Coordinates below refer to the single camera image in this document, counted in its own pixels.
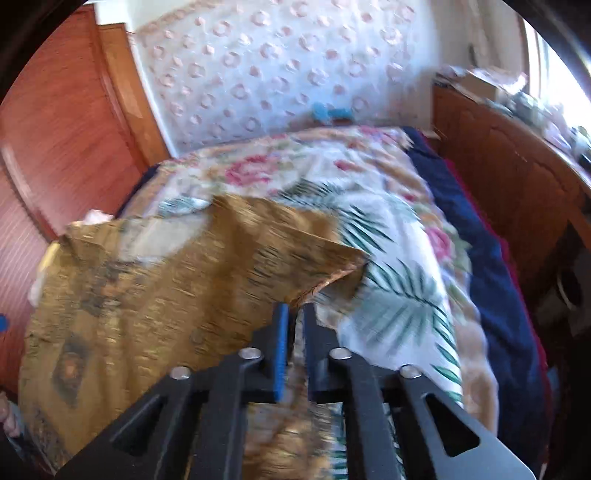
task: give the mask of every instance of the human hand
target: human hand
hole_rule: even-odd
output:
[[[17,418],[12,411],[11,403],[4,392],[0,393],[0,423],[4,426],[4,433],[8,437],[18,437],[21,429],[18,426]]]

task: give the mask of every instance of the cardboard box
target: cardboard box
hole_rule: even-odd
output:
[[[492,79],[487,79],[485,76],[478,76],[472,72],[461,78],[457,82],[457,86],[466,90],[473,96],[481,99],[489,99],[493,102],[504,105],[507,100],[506,91],[499,87]]]

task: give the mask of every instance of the navy blue blanket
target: navy blue blanket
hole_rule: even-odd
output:
[[[470,296],[480,310],[489,362],[499,383],[499,438],[537,477],[549,430],[546,379],[521,295],[499,240],[487,229],[444,160],[415,129],[405,131],[414,141],[408,154],[431,188],[435,203],[472,246],[468,252],[473,275]]]

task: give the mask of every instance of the window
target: window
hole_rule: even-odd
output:
[[[591,132],[591,101],[569,68],[546,41],[525,22],[530,60],[530,95],[545,105],[562,103],[564,119],[570,127],[584,127]]]

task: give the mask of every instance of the metal bolt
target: metal bolt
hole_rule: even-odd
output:
[[[170,376],[175,380],[186,380],[191,376],[191,370],[188,367],[174,367],[170,371]]]
[[[404,378],[408,378],[412,380],[413,378],[418,378],[423,374],[419,367],[415,367],[414,365],[403,365],[400,367],[400,375]]]
[[[244,360],[255,360],[262,356],[262,352],[258,348],[249,346],[240,350],[238,355],[240,355],[240,357]]]
[[[352,353],[351,350],[349,350],[348,348],[333,348],[330,352],[329,355],[334,358],[335,360],[347,360],[349,358],[351,358]]]

